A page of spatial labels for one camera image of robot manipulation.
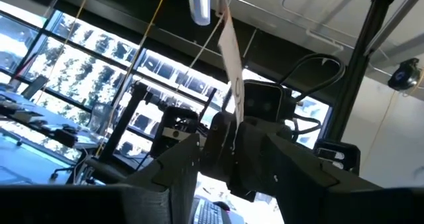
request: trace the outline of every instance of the white paper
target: white paper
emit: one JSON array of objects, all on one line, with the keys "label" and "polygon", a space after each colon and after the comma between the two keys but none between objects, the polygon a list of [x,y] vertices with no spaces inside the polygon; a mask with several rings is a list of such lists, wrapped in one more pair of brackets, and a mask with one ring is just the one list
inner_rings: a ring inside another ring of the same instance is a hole
[{"label": "white paper", "polygon": [[239,45],[237,44],[236,33],[234,31],[233,20],[230,9],[225,11],[225,26],[219,37],[218,47],[224,60],[225,70],[231,82],[231,90],[236,105],[237,127],[244,117],[244,83],[242,78],[242,64],[240,59]]}]

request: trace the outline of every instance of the fluorescent light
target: fluorescent light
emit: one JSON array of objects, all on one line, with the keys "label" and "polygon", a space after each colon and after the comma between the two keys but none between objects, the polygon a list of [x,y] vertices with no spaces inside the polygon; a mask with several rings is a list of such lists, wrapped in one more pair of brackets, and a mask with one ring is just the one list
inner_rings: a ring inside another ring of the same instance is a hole
[{"label": "fluorescent light", "polygon": [[211,22],[211,0],[189,0],[189,5],[195,23],[205,26]]}]

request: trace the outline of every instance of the table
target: table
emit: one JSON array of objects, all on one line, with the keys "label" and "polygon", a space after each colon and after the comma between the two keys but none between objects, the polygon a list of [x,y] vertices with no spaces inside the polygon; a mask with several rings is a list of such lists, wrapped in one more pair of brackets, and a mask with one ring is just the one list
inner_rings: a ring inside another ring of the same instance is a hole
[{"label": "table", "polygon": [[82,151],[81,156],[76,162],[76,164],[80,165],[72,168],[70,177],[66,182],[67,184],[73,184],[74,173],[79,174],[81,167],[83,166],[82,163],[87,159],[87,155],[92,155],[98,149],[100,136],[90,132],[88,129],[81,129],[81,126],[75,124],[73,121],[35,104],[17,93],[0,91],[0,97],[4,97],[7,101],[13,102],[14,105],[19,108],[19,110],[24,109],[38,113],[41,115],[39,120],[46,121],[48,125],[67,125],[69,127],[78,129],[77,133],[74,134],[74,136],[77,138],[76,142],[72,139],[63,139],[63,136],[58,136],[55,132],[49,131],[48,129],[43,129],[43,127],[37,123],[29,123],[23,121],[22,119],[18,119],[15,115],[15,112],[10,112],[10,109],[6,108],[4,103],[0,101],[0,115],[3,115],[11,121],[15,121],[36,132],[39,132],[50,139],[56,140],[68,148],[74,148],[76,150]]}]

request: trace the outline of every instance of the ceiling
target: ceiling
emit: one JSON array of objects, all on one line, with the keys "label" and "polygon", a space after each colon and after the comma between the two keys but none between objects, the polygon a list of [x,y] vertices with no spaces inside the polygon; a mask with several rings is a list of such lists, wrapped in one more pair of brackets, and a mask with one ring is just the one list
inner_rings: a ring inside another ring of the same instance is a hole
[{"label": "ceiling", "polygon": [[[386,21],[403,1],[392,3]],[[230,8],[232,16],[243,22],[314,52],[334,54],[348,62],[370,5],[370,0],[232,0]],[[396,51],[396,47],[400,46],[401,50],[403,43],[424,34],[422,8],[424,0],[416,4],[373,55],[373,66],[393,72],[396,64],[414,56],[422,58],[424,66],[424,39],[413,43],[406,52]],[[369,69],[367,76],[382,83],[388,80],[388,75],[373,69]],[[424,89],[418,89],[414,96],[424,100]]]}]

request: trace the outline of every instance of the keyboard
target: keyboard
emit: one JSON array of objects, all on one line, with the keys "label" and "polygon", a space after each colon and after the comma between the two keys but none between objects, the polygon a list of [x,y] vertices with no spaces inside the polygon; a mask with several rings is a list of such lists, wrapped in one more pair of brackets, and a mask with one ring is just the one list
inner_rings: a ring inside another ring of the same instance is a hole
[{"label": "keyboard", "polygon": [[221,208],[210,201],[200,199],[193,224],[224,224]]}]

